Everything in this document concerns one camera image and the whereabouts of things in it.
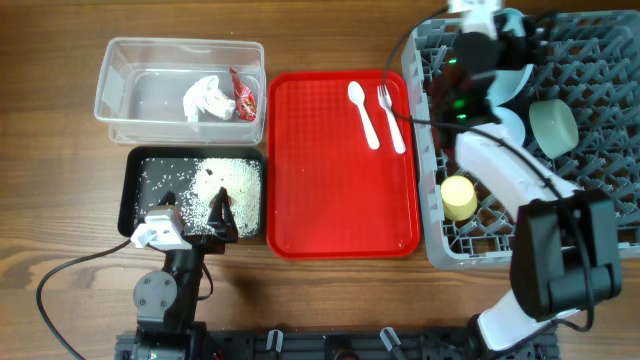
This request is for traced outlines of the white plastic spoon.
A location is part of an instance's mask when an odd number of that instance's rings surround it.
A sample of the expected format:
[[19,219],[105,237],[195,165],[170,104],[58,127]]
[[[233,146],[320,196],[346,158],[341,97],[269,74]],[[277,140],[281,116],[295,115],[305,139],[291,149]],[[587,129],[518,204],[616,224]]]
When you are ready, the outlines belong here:
[[380,141],[375,132],[374,126],[365,108],[365,93],[361,85],[356,81],[348,84],[348,96],[350,101],[358,108],[361,117],[366,142],[370,149],[377,150],[380,147]]

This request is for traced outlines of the rice food waste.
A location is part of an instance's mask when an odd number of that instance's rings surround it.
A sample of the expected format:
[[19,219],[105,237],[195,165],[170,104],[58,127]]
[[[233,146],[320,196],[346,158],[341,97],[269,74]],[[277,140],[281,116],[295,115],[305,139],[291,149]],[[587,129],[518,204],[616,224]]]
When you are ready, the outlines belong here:
[[176,197],[189,235],[207,234],[212,200],[227,190],[238,236],[249,238],[260,227],[261,163],[233,158],[147,158],[141,161],[133,217],[143,218],[169,191]]

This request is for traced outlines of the clear plastic bin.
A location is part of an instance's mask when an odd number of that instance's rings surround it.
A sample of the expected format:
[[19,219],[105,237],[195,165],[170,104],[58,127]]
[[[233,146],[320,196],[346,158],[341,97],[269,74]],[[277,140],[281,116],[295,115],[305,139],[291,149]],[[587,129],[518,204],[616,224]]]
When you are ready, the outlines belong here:
[[[235,101],[229,69],[253,92],[257,118],[236,112],[222,120],[201,112],[188,122],[183,97],[198,80],[216,75]],[[94,116],[119,144],[254,146],[261,142],[266,111],[264,47],[258,42],[120,37],[106,49],[96,89]]]

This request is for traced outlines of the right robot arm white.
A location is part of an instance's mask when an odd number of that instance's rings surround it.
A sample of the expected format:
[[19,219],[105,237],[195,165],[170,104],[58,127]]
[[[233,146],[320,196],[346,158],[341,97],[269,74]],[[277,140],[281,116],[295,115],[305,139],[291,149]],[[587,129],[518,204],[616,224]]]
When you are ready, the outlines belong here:
[[557,177],[515,143],[487,96],[498,70],[535,63],[543,37],[459,32],[432,84],[441,149],[516,222],[511,288],[468,324],[467,355],[495,359],[557,325],[591,329],[597,304],[617,297],[622,271],[612,199]]

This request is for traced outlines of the white napkin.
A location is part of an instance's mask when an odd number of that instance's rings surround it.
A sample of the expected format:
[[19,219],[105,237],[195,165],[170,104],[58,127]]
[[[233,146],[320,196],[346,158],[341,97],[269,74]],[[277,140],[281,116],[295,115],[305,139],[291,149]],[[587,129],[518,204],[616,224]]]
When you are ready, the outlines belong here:
[[211,75],[198,80],[186,91],[183,111],[188,122],[197,122],[201,112],[222,120],[233,116],[235,101],[221,91],[219,83],[219,77]]

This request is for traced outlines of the large light blue plate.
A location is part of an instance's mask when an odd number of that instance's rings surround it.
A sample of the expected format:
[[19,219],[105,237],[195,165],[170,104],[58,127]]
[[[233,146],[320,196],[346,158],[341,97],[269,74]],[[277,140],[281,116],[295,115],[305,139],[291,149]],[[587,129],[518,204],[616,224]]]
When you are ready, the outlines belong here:
[[[506,16],[504,31],[512,31],[519,37],[525,35],[525,28],[522,22],[524,15],[519,10],[505,8],[498,11],[497,15]],[[500,106],[513,99],[523,89],[532,71],[532,64],[528,64],[520,70],[498,70],[496,78],[487,93],[487,98],[491,105],[493,107]]]

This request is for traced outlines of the red plastic tray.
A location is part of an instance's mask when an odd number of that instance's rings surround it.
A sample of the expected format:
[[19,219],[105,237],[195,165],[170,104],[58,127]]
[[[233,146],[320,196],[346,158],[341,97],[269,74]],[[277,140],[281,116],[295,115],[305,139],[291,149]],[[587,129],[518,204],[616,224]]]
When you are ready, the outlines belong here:
[[[348,84],[358,82],[380,147],[369,148]],[[396,72],[283,73],[268,89],[267,242],[289,260],[404,257],[420,243],[413,134],[394,150],[377,87],[409,110]]]

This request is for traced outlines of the small light blue bowl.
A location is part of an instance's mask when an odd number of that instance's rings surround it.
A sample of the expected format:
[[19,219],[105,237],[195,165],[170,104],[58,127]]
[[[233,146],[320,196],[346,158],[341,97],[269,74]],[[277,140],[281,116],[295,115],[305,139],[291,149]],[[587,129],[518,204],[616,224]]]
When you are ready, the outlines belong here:
[[518,145],[523,145],[526,138],[526,130],[521,117],[514,111],[504,107],[493,107],[494,115],[501,121],[509,133],[509,136]]

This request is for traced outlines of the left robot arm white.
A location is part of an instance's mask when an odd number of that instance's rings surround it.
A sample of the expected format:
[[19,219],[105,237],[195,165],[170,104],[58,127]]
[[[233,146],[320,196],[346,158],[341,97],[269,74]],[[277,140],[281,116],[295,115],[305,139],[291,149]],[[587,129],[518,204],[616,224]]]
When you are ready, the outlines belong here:
[[204,257],[222,254],[238,241],[238,230],[227,189],[221,187],[209,205],[211,234],[187,235],[175,194],[142,218],[131,236],[138,248],[153,247],[165,255],[161,270],[145,274],[137,283],[133,300],[137,329],[116,340],[116,359],[222,359],[222,349],[203,322],[195,320],[200,281],[208,273]]

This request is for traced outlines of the green plastic bowl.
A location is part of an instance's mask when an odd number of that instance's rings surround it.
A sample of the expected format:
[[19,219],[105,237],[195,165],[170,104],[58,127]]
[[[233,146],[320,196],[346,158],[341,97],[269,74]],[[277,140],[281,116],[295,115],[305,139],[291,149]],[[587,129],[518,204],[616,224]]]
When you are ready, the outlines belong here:
[[536,142],[548,158],[555,159],[577,146],[577,124],[571,108],[562,100],[532,103],[529,120]]

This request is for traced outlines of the grey dishwasher rack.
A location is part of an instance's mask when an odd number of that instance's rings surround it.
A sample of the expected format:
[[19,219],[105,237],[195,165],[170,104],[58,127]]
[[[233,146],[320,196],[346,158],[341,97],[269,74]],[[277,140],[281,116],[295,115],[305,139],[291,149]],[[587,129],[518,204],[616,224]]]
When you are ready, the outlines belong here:
[[[507,211],[477,183],[478,210],[452,222],[443,213],[440,184],[460,169],[439,150],[426,120],[426,89],[453,53],[459,22],[438,19],[413,31],[402,53],[410,113],[416,121],[421,220],[429,262],[445,270],[504,267],[515,226]],[[524,147],[547,168],[584,190],[600,189],[614,201],[619,250],[639,255],[639,14],[636,11],[561,13],[545,60],[525,76],[507,107],[522,118],[537,100],[560,99],[572,110],[579,142],[555,159],[533,137]]]

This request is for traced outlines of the yellow plastic cup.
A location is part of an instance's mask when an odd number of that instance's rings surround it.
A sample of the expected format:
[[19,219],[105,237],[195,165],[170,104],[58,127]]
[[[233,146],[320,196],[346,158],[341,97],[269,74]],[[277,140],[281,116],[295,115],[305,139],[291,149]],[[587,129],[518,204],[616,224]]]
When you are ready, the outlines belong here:
[[441,184],[444,215],[452,221],[464,221],[477,209],[477,196],[472,182],[463,176],[451,176]]

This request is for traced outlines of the red snack wrapper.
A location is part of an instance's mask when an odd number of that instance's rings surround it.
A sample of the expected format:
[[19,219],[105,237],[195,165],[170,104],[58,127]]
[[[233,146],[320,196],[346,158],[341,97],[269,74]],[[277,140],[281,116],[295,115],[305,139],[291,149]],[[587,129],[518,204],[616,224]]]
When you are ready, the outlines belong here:
[[231,67],[236,112],[244,121],[253,122],[257,118],[257,104],[253,92],[240,79],[238,71]]

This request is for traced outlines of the pink plastic fork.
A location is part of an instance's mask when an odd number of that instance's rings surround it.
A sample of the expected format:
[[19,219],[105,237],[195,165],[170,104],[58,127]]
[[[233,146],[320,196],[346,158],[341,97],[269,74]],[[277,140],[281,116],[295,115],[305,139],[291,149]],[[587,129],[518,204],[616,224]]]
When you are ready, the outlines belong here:
[[397,154],[404,154],[406,152],[406,145],[404,143],[404,139],[402,137],[396,118],[392,112],[391,96],[385,85],[379,85],[377,87],[377,93],[379,105],[385,111],[387,117],[394,150]]

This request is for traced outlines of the black waste tray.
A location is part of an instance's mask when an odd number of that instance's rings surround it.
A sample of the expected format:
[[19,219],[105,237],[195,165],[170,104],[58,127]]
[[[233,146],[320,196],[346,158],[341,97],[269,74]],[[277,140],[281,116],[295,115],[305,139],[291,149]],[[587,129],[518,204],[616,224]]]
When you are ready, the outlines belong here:
[[125,171],[122,199],[120,205],[118,230],[121,235],[129,237],[133,234],[139,221],[133,217],[133,207],[138,189],[138,176],[141,173],[141,161],[147,158],[233,158],[257,160],[261,163],[261,205],[260,205],[260,227],[256,235],[263,230],[264,212],[266,206],[266,159],[255,148],[243,147],[160,147],[160,146],[140,146],[136,147],[128,155]]

